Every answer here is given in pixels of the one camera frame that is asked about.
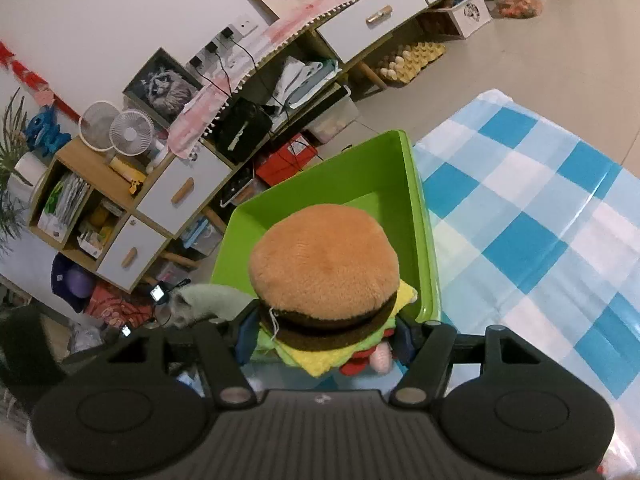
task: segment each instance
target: tiled floor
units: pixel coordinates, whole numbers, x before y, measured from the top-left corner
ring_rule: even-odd
[[[640,0],[544,0],[541,16],[493,20],[404,88],[360,100],[322,156],[392,128],[420,139],[498,88],[640,176]]]

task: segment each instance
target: white wall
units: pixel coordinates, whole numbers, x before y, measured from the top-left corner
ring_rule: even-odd
[[[251,0],[0,0],[0,41],[78,113],[122,89],[162,46],[186,63]]]
[[[18,87],[20,82],[13,74],[0,67],[0,110],[4,112]],[[18,95],[25,96],[24,105],[28,119],[31,119],[38,112],[38,105],[27,91],[21,91]],[[73,131],[75,123],[60,113],[58,119],[64,132]],[[76,314],[66,301],[51,291],[51,264],[57,252],[53,247],[25,228],[22,237],[12,241],[11,248],[8,254],[0,254],[0,274],[61,314],[75,321],[89,322],[88,316]]]

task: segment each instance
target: black bag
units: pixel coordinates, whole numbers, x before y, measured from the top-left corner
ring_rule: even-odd
[[[273,121],[260,105],[243,97],[225,112],[209,125],[207,137],[222,155],[232,163],[240,164],[269,133]]]

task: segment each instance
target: purple ball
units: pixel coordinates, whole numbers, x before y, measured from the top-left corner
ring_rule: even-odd
[[[94,293],[95,276],[75,264],[66,272],[65,284],[76,298],[88,298]]]

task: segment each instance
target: green plastic tray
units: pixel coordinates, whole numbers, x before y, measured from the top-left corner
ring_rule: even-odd
[[[319,203],[347,204],[372,215],[398,253],[400,276],[418,290],[412,315],[440,319],[431,225],[406,133],[392,130],[350,148],[240,205],[231,215],[211,277],[255,296],[247,263],[264,232]]]

